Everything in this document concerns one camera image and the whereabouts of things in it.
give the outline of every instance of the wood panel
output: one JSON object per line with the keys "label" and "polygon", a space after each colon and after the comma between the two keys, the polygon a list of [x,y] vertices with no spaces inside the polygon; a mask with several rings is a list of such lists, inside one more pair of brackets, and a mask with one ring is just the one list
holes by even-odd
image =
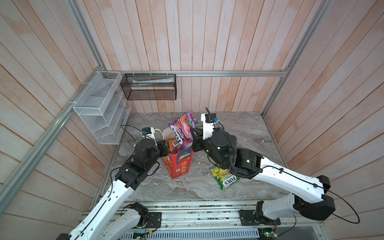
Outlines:
{"label": "wood panel", "polygon": [[[111,63],[106,65],[109,70],[279,70],[288,64],[292,48],[297,47],[321,1],[79,2],[97,47]],[[355,3],[345,3],[348,7],[343,11],[350,11]],[[110,17],[105,20],[107,10]],[[126,61],[118,57],[122,53],[127,53],[130,67],[122,66]],[[278,80],[177,78],[177,100],[135,100],[132,104],[137,112],[147,113],[204,111],[205,107],[262,112]]]}
{"label": "wood panel", "polygon": [[[0,29],[3,184],[97,63],[63,0],[1,1]],[[1,217],[2,238],[69,232],[89,209],[110,152],[74,116]]]}
{"label": "wood panel", "polygon": [[[330,216],[332,239],[384,234],[376,224],[384,208],[383,14],[383,1],[334,2],[265,116],[289,168],[328,176],[330,190],[359,213],[358,228]],[[327,194],[336,215],[356,221]]]}

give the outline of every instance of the gray marble tabletop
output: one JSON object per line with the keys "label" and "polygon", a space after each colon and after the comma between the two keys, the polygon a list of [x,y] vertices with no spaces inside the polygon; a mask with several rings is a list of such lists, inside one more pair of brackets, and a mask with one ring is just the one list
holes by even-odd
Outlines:
{"label": "gray marble tabletop", "polygon": [[[168,124],[180,118],[184,113],[134,113],[128,120],[128,125],[139,129],[154,127],[161,130]],[[194,114],[200,121],[200,113]],[[237,137],[238,147],[248,148],[261,153],[271,161],[282,165],[272,138],[259,113],[217,113],[225,131]],[[126,128],[138,141],[141,133],[132,128]],[[115,159],[114,168],[121,166],[133,151],[134,141],[129,134],[124,134],[120,149]],[[226,189],[220,189],[218,182],[210,172],[212,164],[203,152],[193,155],[189,173],[171,179],[162,159],[159,159],[158,171],[145,179],[135,193],[129,197],[132,201],[169,201],[169,200],[233,200],[233,199],[276,199],[288,192],[253,179],[240,179]]]}

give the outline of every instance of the yellow and green candy package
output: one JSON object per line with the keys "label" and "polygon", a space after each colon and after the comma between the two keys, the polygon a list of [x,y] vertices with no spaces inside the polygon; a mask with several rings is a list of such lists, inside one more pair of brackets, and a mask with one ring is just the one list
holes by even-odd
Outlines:
{"label": "yellow and green candy package", "polygon": [[230,173],[229,169],[213,167],[211,168],[211,172],[215,177],[216,181],[219,183],[221,189],[227,188],[229,185],[240,179],[239,177],[236,177],[235,175]]}

